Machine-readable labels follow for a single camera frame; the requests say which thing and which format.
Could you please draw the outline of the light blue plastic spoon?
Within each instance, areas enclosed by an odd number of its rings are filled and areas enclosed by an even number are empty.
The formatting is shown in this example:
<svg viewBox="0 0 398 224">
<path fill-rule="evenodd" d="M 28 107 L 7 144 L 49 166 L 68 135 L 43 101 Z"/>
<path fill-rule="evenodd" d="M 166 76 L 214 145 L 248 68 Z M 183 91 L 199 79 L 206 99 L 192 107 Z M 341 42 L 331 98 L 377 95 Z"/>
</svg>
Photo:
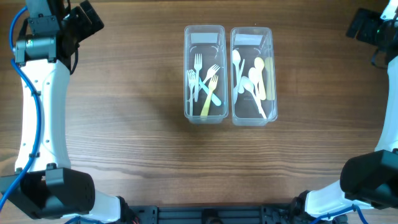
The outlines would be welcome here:
<svg viewBox="0 0 398 224">
<path fill-rule="evenodd" d="M 239 69 L 240 69 L 240 67 L 242 65 L 241 56 L 240 56 L 240 53 L 237 50 L 233 50 L 233 65 L 235 66 L 235 69 L 236 69 L 236 84 L 237 84 L 238 72 L 239 72 Z M 238 93 L 239 94 L 244 93 L 244 88 L 241 86 L 241 84 L 240 84 Z"/>
</svg>

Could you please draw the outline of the light blue plastic fork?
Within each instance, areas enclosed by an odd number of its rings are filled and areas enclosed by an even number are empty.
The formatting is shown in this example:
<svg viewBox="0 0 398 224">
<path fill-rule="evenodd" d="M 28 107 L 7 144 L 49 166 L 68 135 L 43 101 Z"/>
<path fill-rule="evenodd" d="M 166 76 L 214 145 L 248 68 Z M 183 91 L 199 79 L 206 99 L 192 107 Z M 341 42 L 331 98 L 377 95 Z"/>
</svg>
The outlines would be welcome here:
<svg viewBox="0 0 398 224">
<path fill-rule="evenodd" d="M 206 94 L 209 93 L 208 87 L 202 82 L 201 78 L 199 78 L 199 85 L 205 91 Z M 211 100 L 216 106 L 221 106 L 221 100 L 216 95 L 212 94 Z"/>
</svg>

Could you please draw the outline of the white plastic fork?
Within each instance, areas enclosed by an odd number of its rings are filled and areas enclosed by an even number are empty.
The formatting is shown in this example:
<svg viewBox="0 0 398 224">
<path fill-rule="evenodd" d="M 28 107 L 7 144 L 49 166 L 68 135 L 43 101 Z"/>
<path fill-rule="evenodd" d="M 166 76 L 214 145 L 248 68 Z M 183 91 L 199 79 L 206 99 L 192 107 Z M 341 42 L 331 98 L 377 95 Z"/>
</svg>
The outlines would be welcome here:
<svg viewBox="0 0 398 224">
<path fill-rule="evenodd" d="M 189 115 L 193 115 L 193 89 L 195 87 L 195 72 L 193 70 L 187 70 L 187 78 L 188 78 L 188 87 L 190 89 L 190 96 L 189 96 Z"/>
<path fill-rule="evenodd" d="M 194 100 L 195 102 L 198 101 L 198 94 L 199 94 L 199 76 L 200 70 L 202 69 L 202 54 L 195 54 L 195 61 L 194 61 L 194 69 L 195 69 L 195 92 L 194 92 Z"/>
<path fill-rule="evenodd" d="M 211 67 L 208 69 L 208 71 L 207 71 L 205 81 L 202 81 L 202 82 L 205 84 L 205 82 L 208 81 L 208 80 L 210 80 L 210 79 L 212 78 L 213 75 L 216 75 L 216 73 L 217 73 L 217 71 L 218 71 L 219 69 L 220 69 L 220 67 L 219 67 L 217 64 L 214 64 L 213 66 L 211 66 Z"/>
</svg>

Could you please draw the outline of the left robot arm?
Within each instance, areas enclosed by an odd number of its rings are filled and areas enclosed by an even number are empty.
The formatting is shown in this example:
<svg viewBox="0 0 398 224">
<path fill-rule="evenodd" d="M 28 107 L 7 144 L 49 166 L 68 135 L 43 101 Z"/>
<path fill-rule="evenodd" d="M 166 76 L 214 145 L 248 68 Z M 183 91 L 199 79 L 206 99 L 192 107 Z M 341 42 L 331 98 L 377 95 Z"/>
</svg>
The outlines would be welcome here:
<svg viewBox="0 0 398 224">
<path fill-rule="evenodd" d="M 65 136 L 65 101 L 80 43 L 104 24 L 89 1 L 27 1 L 9 33 L 11 63 L 23 91 L 22 136 L 14 173 L 1 177 L 1 202 L 34 220 L 134 223 L 122 197 L 96 190 L 91 175 L 72 169 Z"/>
</svg>

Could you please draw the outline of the yellow plastic fork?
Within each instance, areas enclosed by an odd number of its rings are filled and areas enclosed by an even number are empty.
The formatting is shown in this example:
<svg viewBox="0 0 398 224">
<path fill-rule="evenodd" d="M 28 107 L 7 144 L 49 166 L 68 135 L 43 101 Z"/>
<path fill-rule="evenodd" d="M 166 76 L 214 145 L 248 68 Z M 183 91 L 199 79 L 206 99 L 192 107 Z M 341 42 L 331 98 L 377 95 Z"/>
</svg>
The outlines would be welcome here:
<svg viewBox="0 0 398 224">
<path fill-rule="evenodd" d="M 209 112 L 209 109 L 210 109 L 211 97 L 212 97 L 212 94 L 213 94 L 213 92 L 215 91 L 215 89 L 217 87 L 217 84 L 218 84 L 218 75 L 213 75 L 211 80 L 210 80 L 210 82 L 209 82 L 209 84 L 208 84 L 208 89 L 209 89 L 208 96 L 206 97 L 206 101 L 205 101 L 205 103 L 203 105 L 203 108 L 202 108 L 200 116 L 207 116 L 208 115 L 208 112 Z"/>
</svg>

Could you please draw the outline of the white spoon container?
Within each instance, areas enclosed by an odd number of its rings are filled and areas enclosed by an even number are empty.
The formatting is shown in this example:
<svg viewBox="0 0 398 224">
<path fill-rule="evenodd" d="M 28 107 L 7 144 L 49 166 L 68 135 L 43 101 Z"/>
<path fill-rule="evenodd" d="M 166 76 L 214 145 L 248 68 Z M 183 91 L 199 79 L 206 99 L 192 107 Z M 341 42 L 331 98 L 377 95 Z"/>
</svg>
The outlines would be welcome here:
<svg viewBox="0 0 398 224">
<path fill-rule="evenodd" d="M 248 77 L 241 77 L 240 84 L 243 86 L 243 88 L 245 90 L 247 90 L 248 92 L 250 92 L 250 94 L 252 94 L 252 97 L 254 98 L 254 102 L 255 102 L 255 104 L 257 106 L 259 114 L 261 114 L 261 116 L 264 119 L 267 119 L 267 116 L 266 116 L 264 110 L 262 109 L 262 106 L 261 106 L 260 102 L 258 101 L 256 94 L 254 93 L 254 84 L 253 84 L 253 82 L 250 81 L 250 79 Z"/>
</svg>

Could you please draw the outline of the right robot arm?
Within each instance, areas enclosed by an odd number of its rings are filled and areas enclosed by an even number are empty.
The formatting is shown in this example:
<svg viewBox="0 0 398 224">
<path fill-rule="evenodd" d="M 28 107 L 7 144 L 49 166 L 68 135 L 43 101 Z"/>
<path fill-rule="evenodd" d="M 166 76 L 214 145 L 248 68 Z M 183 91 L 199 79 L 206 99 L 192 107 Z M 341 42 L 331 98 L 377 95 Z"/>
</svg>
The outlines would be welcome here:
<svg viewBox="0 0 398 224">
<path fill-rule="evenodd" d="M 360 9 L 347 36 L 386 53 L 389 93 L 379 142 L 374 152 L 349 159 L 338 181 L 294 198 L 291 223 L 333 222 L 349 212 L 356 212 L 366 223 L 363 210 L 397 208 L 397 4 L 389 2 L 377 20 L 373 15 Z"/>
</svg>

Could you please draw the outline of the yellow plastic spoon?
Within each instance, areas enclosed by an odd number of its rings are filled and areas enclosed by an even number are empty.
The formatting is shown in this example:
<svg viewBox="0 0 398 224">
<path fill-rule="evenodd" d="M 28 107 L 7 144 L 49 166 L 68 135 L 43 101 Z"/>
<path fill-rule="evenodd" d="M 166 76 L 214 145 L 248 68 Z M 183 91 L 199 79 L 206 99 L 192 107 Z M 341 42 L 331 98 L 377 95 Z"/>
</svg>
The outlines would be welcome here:
<svg viewBox="0 0 398 224">
<path fill-rule="evenodd" d="M 254 67 L 256 68 L 258 74 L 259 74 L 259 97 L 261 100 L 266 100 L 266 89 L 264 86 L 264 80 L 262 76 L 262 71 L 264 69 L 264 61 L 260 57 L 256 57 L 254 59 Z"/>
</svg>

